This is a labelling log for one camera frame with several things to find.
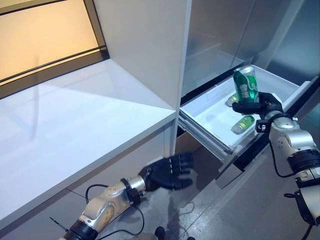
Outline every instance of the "green beverage can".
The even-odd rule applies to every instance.
[[[255,122],[255,118],[251,115],[246,115],[241,118],[233,127],[231,131],[235,134],[242,134],[245,130],[247,130],[253,123]]]
[[[227,105],[228,107],[232,107],[232,104],[237,102],[238,102],[238,97],[237,97],[237,94],[235,93],[228,98],[228,100],[225,102],[225,105]]]
[[[259,102],[258,86],[253,66],[242,66],[234,70],[233,80],[239,103]]]

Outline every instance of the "window frame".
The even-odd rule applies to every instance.
[[[54,4],[57,2],[62,2],[66,0],[32,0],[28,2],[18,3],[12,6],[7,6],[0,8],[0,16],[4,14],[10,14],[17,11],[23,11],[25,9],[30,8],[36,8],[39,6],[47,5],[47,4]],[[32,72],[34,70],[43,68],[45,66],[49,66],[53,63],[60,62],[66,59],[70,59],[79,55],[82,55],[86,52],[91,52],[93,50],[99,50],[96,52],[93,52],[91,54],[87,54],[85,56],[81,56],[42,70],[39,70],[35,73],[31,73],[29,75],[23,76],[21,78],[18,78],[16,80],[7,82],[3,85],[0,85],[0,99],[5,98],[7,96],[10,96],[12,94],[15,94],[17,92],[20,92],[22,90],[25,90],[27,88],[30,88],[32,86],[35,86],[37,84],[46,82],[50,79],[59,77],[61,75],[76,71],[78,69],[96,64],[98,62],[110,59],[110,55],[108,52],[108,48],[106,45],[106,41],[104,39],[100,22],[97,16],[96,7],[93,0],[83,0],[98,47],[88,49],[86,51],[82,51],[70,56],[66,56],[64,58],[57,59],[55,61],[25,70],[23,72],[19,72],[17,74],[14,74],[12,76],[6,77],[4,79],[0,79],[0,83],[7,81],[9,79],[12,79],[14,77],[18,77],[20,75],[23,75],[28,72]]]

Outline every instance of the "refrigerator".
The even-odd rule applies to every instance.
[[[316,9],[317,1],[303,0],[192,2],[178,126],[221,161],[215,178],[221,188],[268,144],[255,124],[242,134],[231,131],[243,117],[226,105],[236,92],[234,70],[253,65],[258,91],[276,94],[294,116],[319,87]]]

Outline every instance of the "window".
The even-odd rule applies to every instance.
[[[92,0],[0,1],[0,98],[108,58]]]

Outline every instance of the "black cable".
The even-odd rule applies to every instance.
[[[309,233],[310,233],[310,231],[311,231],[312,227],[313,227],[313,225],[312,225],[312,224],[310,224],[310,225],[309,225],[309,227],[308,227],[308,229],[306,230],[306,232],[305,232],[305,234],[304,234],[303,238],[301,238],[301,240],[306,240],[306,239],[307,239],[307,237],[308,237],[308,235],[309,235]]]
[[[109,186],[108,185],[104,185],[104,184],[93,184],[93,185],[90,185],[85,191],[85,201],[86,201],[87,204],[89,202],[89,200],[88,200],[89,190],[91,188],[93,188],[93,187],[105,187],[105,188],[107,188]],[[111,233],[109,233],[109,234],[107,234],[107,235],[105,235],[103,237],[100,237],[97,240],[105,239],[106,237],[109,237],[110,235],[118,233],[118,232],[125,232],[127,234],[132,235],[132,236],[136,236],[136,235],[139,235],[140,233],[142,233],[142,231],[144,230],[144,227],[145,227],[145,216],[144,216],[144,214],[142,213],[142,211],[138,207],[136,207],[134,205],[131,205],[131,207],[134,207],[135,209],[137,209],[140,212],[141,217],[142,217],[142,227],[141,227],[141,230],[138,233],[133,233],[133,232],[130,232],[130,231],[125,230],[125,229],[119,229],[119,230],[113,231],[113,232],[111,232]]]
[[[290,174],[288,174],[288,175],[281,175],[281,174],[278,172],[278,168],[277,168],[277,165],[276,165],[275,152],[274,152],[274,149],[273,149],[273,147],[272,147],[272,144],[271,144],[271,141],[270,141],[270,140],[269,140],[269,145],[270,145],[270,148],[271,148],[272,159],[273,159],[273,166],[274,166],[275,173],[276,173],[280,178],[283,178],[283,179],[294,176],[294,175],[295,175],[294,173],[290,173]]]
[[[133,232],[130,232],[130,231],[125,230],[125,229],[119,229],[119,230],[113,231],[113,232],[111,232],[111,233],[109,233],[109,234],[107,234],[107,235],[105,235],[105,236],[103,236],[103,237],[100,237],[100,238],[98,238],[97,240],[104,239],[104,238],[109,237],[110,235],[115,234],[115,233],[118,233],[118,232],[125,232],[125,233],[127,233],[127,234],[132,235],[132,236],[139,235],[139,234],[144,230],[144,227],[145,227],[145,217],[144,217],[144,214],[142,213],[142,211],[141,211],[138,207],[136,207],[136,206],[134,206],[134,205],[131,205],[131,207],[134,207],[135,209],[137,209],[137,210],[141,213],[141,217],[142,217],[142,227],[141,227],[141,230],[140,230],[139,232],[133,233]]]
[[[91,188],[93,188],[93,187],[105,187],[105,188],[107,188],[107,187],[109,187],[109,186],[108,186],[108,185],[104,185],[104,184],[93,184],[93,185],[89,186],[89,187],[86,189],[86,191],[85,191],[85,201],[86,201],[86,204],[89,203],[89,199],[88,199],[89,190],[90,190]]]

